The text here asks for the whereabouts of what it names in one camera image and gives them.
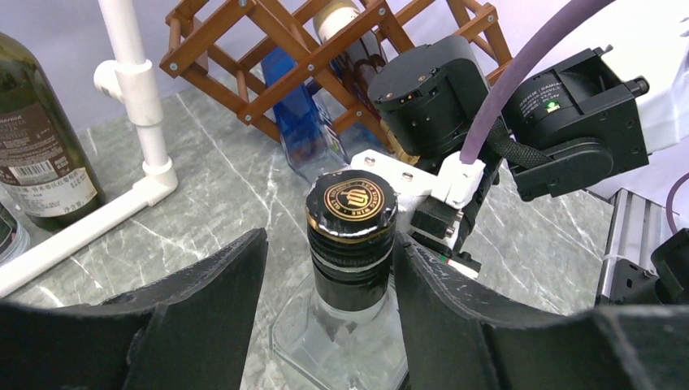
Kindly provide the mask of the blue labelled clear bottle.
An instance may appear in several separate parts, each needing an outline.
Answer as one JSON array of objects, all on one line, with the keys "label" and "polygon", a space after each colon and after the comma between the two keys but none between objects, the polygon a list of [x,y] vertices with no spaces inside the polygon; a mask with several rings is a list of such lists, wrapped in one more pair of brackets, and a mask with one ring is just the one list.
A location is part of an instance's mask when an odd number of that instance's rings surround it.
[{"label": "blue labelled clear bottle", "polygon": [[337,134],[325,94],[311,82],[309,78],[299,84],[272,109],[288,165],[310,183],[347,167],[351,157],[364,150],[384,151],[380,140],[360,123]]}]

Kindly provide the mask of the clear bottle dark label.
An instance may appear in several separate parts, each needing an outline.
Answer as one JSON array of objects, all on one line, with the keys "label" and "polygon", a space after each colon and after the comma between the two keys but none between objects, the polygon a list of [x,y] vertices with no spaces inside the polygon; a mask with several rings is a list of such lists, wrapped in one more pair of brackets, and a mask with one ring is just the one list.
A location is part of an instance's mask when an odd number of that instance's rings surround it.
[{"label": "clear bottle dark label", "polygon": [[29,248],[30,237],[26,229],[4,205],[1,205],[1,264],[13,261]]}]

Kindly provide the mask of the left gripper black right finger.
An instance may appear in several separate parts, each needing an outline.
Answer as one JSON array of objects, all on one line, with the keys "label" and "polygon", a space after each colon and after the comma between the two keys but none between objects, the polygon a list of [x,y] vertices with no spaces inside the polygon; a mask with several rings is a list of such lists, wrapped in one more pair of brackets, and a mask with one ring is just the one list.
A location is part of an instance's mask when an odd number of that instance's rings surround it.
[{"label": "left gripper black right finger", "polygon": [[394,279],[414,389],[685,389],[688,308],[571,316],[505,297],[396,234]]}]

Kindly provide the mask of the dark bottle gold cap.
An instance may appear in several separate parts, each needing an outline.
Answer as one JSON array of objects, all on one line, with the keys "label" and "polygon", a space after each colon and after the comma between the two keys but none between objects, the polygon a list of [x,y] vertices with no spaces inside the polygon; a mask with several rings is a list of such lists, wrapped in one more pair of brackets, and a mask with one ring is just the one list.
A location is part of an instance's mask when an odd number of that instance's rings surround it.
[{"label": "dark bottle gold cap", "polygon": [[[319,42],[326,43],[359,14],[360,10],[353,1],[330,1],[313,18],[312,24]],[[369,111],[377,115],[368,97],[368,88],[372,79],[383,69],[387,61],[387,56],[376,35],[368,31],[338,54],[331,61],[331,66],[340,77],[344,87]]]}]

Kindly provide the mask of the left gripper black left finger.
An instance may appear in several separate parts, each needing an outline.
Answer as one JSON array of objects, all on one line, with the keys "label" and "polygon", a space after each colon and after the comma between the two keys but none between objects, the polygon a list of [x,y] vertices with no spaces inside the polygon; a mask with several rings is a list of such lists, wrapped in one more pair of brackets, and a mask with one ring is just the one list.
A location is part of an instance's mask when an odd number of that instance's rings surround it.
[{"label": "left gripper black left finger", "polygon": [[1,303],[4,389],[238,389],[267,233],[98,305]]}]

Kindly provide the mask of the small dark capped bottle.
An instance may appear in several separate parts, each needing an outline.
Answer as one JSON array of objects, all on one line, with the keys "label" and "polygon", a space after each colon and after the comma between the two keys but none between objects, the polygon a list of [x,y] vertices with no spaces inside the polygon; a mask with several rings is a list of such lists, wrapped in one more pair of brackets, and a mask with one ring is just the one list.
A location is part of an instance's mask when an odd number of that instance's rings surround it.
[{"label": "small dark capped bottle", "polygon": [[397,196],[363,170],[321,175],[305,199],[312,273],[271,325],[273,352],[321,389],[400,389],[408,372],[390,279]]}]

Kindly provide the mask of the dark bottle silver cap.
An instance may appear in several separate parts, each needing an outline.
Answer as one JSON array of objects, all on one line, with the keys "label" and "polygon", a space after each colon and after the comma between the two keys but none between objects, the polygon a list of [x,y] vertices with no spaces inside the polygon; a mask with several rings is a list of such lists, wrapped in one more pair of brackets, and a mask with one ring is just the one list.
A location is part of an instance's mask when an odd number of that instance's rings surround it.
[{"label": "dark bottle silver cap", "polygon": [[1,35],[1,186],[49,232],[106,202],[95,172],[41,64]]}]

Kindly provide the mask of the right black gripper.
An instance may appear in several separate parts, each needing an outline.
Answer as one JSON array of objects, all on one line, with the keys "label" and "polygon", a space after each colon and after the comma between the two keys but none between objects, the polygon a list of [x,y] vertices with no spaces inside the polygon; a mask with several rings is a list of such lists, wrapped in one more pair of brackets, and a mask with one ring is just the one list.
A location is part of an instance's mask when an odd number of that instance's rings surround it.
[{"label": "right black gripper", "polygon": [[499,162],[463,164],[445,161],[430,193],[415,206],[409,234],[437,252],[440,260],[463,275],[476,279],[481,263],[462,247],[474,230],[478,214],[491,187],[499,181]]}]

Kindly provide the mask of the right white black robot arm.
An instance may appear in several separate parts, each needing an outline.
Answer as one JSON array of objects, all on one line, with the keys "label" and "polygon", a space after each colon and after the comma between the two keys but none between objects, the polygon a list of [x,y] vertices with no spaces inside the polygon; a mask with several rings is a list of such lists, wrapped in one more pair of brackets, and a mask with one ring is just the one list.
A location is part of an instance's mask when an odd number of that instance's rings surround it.
[{"label": "right white black robot arm", "polygon": [[422,159],[374,167],[406,200],[399,228],[474,277],[462,245],[501,160],[528,202],[643,167],[688,138],[688,4],[568,2],[495,84],[468,39],[448,36],[393,59],[368,96]]}]

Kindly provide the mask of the brown wooden wine rack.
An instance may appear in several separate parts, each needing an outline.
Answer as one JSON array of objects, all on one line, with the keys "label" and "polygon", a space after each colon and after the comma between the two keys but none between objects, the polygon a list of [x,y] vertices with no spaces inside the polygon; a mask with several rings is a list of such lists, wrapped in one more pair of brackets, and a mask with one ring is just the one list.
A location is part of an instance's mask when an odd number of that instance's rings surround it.
[{"label": "brown wooden wine rack", "polygon": [[[235,113],[242,123],[253,125],[275,141],[280,139],[280,132],[266,112],[313,78],[346,109],[334,121],[337,133],[353,124],[363,124],[389,147],[388,137],[372,111],[344,87],[330,63],[367,32],[373,32],[379,42],[389,41],[398,53],[412,49],[414,43],[404,27],[432,4],[432,0],[413,0],[393,11],[384,0],[364,1],[362,13],[354,21],[320,44],[304,25],[326,7],[325,1],[306,1],[294,12],[278,1],[225,1],[200,21],[196,14],[205,2],[184,0],[166,17],[169,44],[160,67],[171,77],[184,78]],[[235,60],[216,42],[243,18],[250,19],[266,36]],[[250,71],[276,47],[286,51],[297,65],[272,86],[266,86]]]}]

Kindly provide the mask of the aluminium frame rail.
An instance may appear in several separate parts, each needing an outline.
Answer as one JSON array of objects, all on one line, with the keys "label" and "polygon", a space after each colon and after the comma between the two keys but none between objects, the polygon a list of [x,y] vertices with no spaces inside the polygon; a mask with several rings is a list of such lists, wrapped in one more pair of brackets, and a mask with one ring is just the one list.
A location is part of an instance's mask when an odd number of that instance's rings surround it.
[{"label": "aluminium frame rail", "polygon": [[688,226],[672,232],[662,206],[625,189],[613,200],[595,304],[686,305]]}]

